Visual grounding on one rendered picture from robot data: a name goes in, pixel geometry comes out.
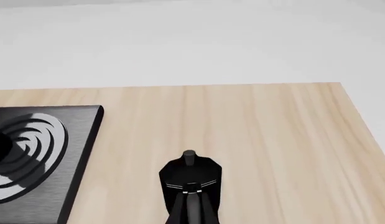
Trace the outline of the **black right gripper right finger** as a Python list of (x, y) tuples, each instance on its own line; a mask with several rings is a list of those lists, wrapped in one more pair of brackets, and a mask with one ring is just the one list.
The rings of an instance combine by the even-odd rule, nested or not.
[(200, 194), (201, 207), (202, 207), (202, 222), (203, 224), (218, 224), (218, 217), (215, 214), (213, 207), (211, 206), (210, 198), (207, 193), (202, 192)]

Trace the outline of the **black moka pot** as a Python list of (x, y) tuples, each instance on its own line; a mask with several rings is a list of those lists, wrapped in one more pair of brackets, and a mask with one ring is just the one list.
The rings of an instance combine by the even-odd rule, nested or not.
[(170, 214), (178, 193), (184, 194), (184, 224), (203, 224), (200, 194), (208, 194), (220, 224), (222, 167), (209, 157), (195, 151), (184, 151), (180, 158), (169, 161), (159, 171), (165, 206)]

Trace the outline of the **flat black stove plate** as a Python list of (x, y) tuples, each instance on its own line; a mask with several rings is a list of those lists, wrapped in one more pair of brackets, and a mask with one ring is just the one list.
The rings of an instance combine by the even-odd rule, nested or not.
[(0, 107), (0, 224), (67, 224), (100, 105)]

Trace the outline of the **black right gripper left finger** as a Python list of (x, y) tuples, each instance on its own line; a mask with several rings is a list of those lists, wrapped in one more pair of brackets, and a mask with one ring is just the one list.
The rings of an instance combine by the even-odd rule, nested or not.
[(184, 194), (178, 193), (166, 224), (184, 224), (183, 202)]

